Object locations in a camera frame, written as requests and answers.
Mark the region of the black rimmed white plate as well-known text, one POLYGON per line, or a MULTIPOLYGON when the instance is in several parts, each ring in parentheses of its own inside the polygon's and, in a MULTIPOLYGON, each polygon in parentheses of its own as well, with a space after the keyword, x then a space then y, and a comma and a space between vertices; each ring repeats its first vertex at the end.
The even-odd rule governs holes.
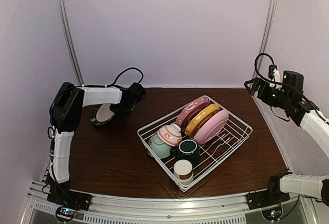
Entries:
POLYGON ((96 105, 92 111, 90 122, 93 126, 101 126, 115 117, 115 113, 110 109, 111 104, 96 105))

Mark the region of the plain pink plate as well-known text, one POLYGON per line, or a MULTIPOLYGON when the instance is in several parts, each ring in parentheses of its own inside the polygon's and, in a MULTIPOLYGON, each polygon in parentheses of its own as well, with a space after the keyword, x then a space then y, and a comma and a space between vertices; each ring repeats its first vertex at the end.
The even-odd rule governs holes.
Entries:
POLYGON ((223 109, 210 118, 196 133, 194 140, 203 145, 212 140, 224 128, 229 118, 229 112, 223 109))

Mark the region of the yellow dotted plate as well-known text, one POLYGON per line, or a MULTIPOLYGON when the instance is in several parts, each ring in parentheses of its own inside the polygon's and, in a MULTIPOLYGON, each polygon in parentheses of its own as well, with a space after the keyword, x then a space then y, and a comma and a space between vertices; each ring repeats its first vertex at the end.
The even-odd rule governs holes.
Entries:
POLYGON ((185 135, 194 137, 197 131, 216 113, 220 111, 218 104, 213 103, 202 109, 187 125, 185 135))

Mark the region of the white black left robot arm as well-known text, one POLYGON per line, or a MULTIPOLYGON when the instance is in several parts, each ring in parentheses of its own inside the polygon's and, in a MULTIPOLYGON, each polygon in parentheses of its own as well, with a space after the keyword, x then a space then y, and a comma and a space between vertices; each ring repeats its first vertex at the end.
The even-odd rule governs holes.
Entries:
POLYGON ((54 196, 64 206, 74 201, 74 194, 69 186, 69 157, 72 138, 81 122, 82 109, 95 106, 95 115, 91 122, 94 126, 101 126, 112 118, 129 117, 136 104, 145 96, 145 88, 136 82, 128 88, 114 84, 62 84, 49 109, 49 195, 54 196))

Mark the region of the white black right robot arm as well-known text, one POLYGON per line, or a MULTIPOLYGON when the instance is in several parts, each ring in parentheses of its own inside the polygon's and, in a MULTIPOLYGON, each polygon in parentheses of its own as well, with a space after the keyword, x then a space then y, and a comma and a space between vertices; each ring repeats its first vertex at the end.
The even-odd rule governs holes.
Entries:
MULTIPOLYGON (((284 71, 281 83, 256 77, 244 83, 251 96, 256 95, 270 107, 281 108, 296 126, 307 132, 328 154, 328 119, 320 109, 303 94, 304 76, 294 71, 284 71)), ((287 194, 298 194, 314 198, 328 205, 328 176, 281 173, 270 178, 264 200, 276 204, 287 194)))

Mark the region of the pink white floral bowl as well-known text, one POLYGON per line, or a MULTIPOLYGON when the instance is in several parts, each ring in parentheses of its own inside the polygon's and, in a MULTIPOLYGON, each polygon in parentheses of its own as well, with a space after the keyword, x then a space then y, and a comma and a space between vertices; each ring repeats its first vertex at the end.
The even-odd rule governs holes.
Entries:
POLYGON ((163 125, 158 129, 157 134, 164 143, 172 147, 179 145, 182 141, 181 128, 175 123, 163 125))

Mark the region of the pale green bowl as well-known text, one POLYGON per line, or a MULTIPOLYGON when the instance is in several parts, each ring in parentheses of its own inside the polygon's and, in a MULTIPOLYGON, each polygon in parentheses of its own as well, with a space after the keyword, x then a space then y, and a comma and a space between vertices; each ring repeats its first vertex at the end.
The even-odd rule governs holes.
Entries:
POLYGON ((171 155, 172 147, 161 140, 157 134, 149 139, 148 145, 160 159, 167 158, 171 155))

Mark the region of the white brown cup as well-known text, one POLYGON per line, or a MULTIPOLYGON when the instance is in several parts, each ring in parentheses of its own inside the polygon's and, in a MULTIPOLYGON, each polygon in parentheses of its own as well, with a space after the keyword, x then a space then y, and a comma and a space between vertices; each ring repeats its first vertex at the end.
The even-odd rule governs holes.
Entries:
POLYGON ((174 164, 174 176, 182 185, 189 185, 194 180, 193 166, 188 160, 181 159, 174 164))

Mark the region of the left circuit board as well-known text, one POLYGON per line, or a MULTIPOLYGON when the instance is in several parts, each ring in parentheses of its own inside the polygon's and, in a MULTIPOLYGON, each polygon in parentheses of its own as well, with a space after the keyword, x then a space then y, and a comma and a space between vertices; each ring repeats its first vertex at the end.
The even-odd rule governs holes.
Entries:
POLYGON ((55 217, 60 222, 72 221, 76 214, 77 210, 65 206, 60 206, 55 211, 55 217))

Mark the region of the circuit board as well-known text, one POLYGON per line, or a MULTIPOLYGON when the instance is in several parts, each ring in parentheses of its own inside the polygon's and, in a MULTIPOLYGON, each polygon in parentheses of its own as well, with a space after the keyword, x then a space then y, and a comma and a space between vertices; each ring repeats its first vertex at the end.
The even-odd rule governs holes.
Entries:
POLYGON ((55 211, 55 217, 60 222, 72 221, 76 214, 77 210, 65 206, 60 206, 55 211))
POLYGON ((262 210, 262 216, 267 221, 277 221, 281 218, 283 210, 281 208, 270 208, 262 210))

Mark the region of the right circuit board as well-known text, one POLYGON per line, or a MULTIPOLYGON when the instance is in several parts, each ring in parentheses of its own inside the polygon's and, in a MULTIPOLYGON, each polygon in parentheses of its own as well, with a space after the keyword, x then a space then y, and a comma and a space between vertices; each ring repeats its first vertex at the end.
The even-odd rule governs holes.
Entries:
POLYGON ((262 216, 267 221, 277 221, 281 218, 283 210, 281 208, 270 208, 262 210, 262 216))

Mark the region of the aluminium frame post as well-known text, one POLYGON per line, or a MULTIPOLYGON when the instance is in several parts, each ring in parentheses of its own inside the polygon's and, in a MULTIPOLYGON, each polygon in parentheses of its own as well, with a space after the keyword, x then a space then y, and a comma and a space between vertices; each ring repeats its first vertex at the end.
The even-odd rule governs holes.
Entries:
POLYGON ((268 2, 265 26, 264 26, 264 31, 263 31, 258 55, 260 53, 265 53, 267 50, 268 43, 270 40, 271 29, 273 27, 273 22, 274 22, 275 15, 276 15, 277 4, 278 4, 278 0, 269 0, 269 2, 268 2))
POLYGON ((76 79, 80 85, 84 85, 84 80, 82 76, 82 72, 80 69, 80 65, 77 59, 77 54, 74 47, 74 42, 71 35, 70 25, 69 25, 69 19, 66 9, 65 0, 57 0, 58 1, 58 7, 59 7, 59 14, 61 18, 61 23, 63 27, 65 42, 67 45, 70 61, 73 67, 74 74, 76 76, 76 79))

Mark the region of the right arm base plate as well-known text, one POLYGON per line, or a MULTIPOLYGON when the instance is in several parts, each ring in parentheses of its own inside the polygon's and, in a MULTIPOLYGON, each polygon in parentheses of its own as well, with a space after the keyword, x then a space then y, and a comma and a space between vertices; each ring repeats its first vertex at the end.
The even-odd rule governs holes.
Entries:
POLYGON ((265 208, 281 204, 285 201, 290 200, 290 195, 287 193, 272 193, 268 190, 264 191, 252 191, 246 195, 247 204, 249 210, 258 208, 265 208))

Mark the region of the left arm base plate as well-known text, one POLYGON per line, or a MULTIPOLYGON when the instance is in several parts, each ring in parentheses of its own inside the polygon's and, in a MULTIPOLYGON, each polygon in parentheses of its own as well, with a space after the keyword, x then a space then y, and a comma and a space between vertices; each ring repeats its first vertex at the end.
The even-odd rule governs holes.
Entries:
POLYGON ((91 198, 92 196, 90 194, 51 188, 47 196, 47 201, 75 210, 88 211, 91 198))

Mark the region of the front aluminium rail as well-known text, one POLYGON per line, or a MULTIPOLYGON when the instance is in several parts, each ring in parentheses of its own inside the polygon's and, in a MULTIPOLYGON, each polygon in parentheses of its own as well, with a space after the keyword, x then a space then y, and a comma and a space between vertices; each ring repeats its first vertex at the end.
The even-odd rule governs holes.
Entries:
MULTIPOLYGON (((61 223, 55 213, 59 204, 47 201, 42 192, 45 184, 32 181, 26 197, 23 214, 18 223, 61 223)), ((297 196, 282 203, 283 217, 278 221, 267 220, 265 210, 250 209, 247 193, 215 197, 183 198, 130 198, 111 195, 88 194, 88 210, 81 209, 68 223, 321 223, 314 202, 297 196)))

